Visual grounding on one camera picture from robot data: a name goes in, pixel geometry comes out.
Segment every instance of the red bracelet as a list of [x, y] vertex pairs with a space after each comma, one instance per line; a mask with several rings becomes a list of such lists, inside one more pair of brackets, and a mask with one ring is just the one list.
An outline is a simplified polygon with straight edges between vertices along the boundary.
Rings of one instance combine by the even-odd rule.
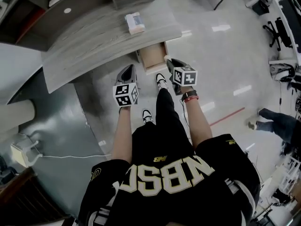
[[190, 97], [186, 98], [184, 101], [185, 101], [185, 103], [187, 103], [188, 101], [191, 101], [193, 99], [198, 99], [198, 96], [190, 96]]

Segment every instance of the red line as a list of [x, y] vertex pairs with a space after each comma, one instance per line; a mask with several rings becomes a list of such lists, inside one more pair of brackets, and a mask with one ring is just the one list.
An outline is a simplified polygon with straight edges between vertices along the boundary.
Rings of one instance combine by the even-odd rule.
[[210, 126], [214, 126], [215, 124], [217, 124], [217, 123], [219, 123], [219, 122], [221, 122], [221, 121], [223, 121], [223, 120], [229, 118], [230, 116], [235, 115], [235, 114], [238, 113], [238, 112], [241, 112], [241, 111], [244, 110], [244, 109], [245, 109], [245, 108], [243, 107], [243, 108], [239, 109], [238, 111], [235, 111], [235, 112], [233, 112], [233, 113], [231, 113], [231, 114], [229, 114], [229, 115], [227, 115], [227, 116], [225, 116], [225, 117], [219, 119], [218, 121], [213, 122], [212, 124], [210, 124]]

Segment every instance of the gray wooden desk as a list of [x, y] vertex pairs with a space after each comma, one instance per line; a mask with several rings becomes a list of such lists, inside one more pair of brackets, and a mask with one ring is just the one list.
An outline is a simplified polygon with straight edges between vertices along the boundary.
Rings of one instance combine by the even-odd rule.
[[[124, 0], [75, 21], [43, 56], [49, 93], [80, 75], [141, 48], [181, 37], [166, 0]], [[146, 31], [130, 35], [126, 14], [140, 12]]]

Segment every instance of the white floor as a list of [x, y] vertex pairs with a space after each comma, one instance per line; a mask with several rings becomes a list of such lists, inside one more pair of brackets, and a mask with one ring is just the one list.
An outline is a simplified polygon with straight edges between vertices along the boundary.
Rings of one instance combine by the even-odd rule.
[[[268, 132], [252, 131], [245, 126], [245, 121], [256, 113], [258, 107], [279, 112], [280, 84], [271, 79], [268, 64], [268, 59], [277, 55], [277, 50], [269, 47], [271, 36], [262, 28], [267, 21], [275, 21], [277, 14], [270, 6], [270, 13], [259, 17], [245, 7], [248, 1], [224, 0], [213, 11], [219, 0], [168, 0], [181, 25], [183, 37], [168, 41], [167, 47], [171, 57], [185, 61], [198, 70], [195, 89], [200, 97], [200, 105], [209, 104], [205, 111], [209, 123], [245, 108], [212, 126], [212, 131], [214, 136], [230, 133], [243, 150], [253, 145], [249, 149], [250, 160], [256, 164], [264, 181], [275, 170], [281, 139]], [[149, 108], [153, 116], [156, 114], [157, 86], [154, 75], [146, 76], [142, 65], [133, 56], [124, 56], [93, 70], [91, 76], [100, 97], [102, 140], [107, 144], [102, 146], [105, 153], [111, 150], [118, 119], [118, 108], [113, 101], [111, 88], [116, 75], [131, 63], [136, 64], [140, 88], [138, 105], [132, 108], [132, 130], [143, 125], [143, 108]], [[163, 74], [169, 77], [167, 70]], [[251, 89], [233, 95], [234, 91], [244, 87]], [[173, 92], [172, 96], [175, 109], [184, 124], [182, 106], [178, 102], [180, 97]], [[291, 91], [286, 91], [286, 85], [283, 84], [281, 112], [295, 116], [294, 102], [292, 99], [290, 109]]]

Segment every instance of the wristwatch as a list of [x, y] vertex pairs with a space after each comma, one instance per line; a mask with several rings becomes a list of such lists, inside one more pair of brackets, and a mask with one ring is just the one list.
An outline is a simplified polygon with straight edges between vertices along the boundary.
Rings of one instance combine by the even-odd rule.
[[183, 96], [182, 96], [182, 99], [181, 99], [182, 102], [184, 100], [186, 100], [188, 97], [191, 97], [191, 96], [198, 96], [197, 91], [196, 90], [192, 90], [192, 91], [188, 91], [188, 92], [184, 93]]

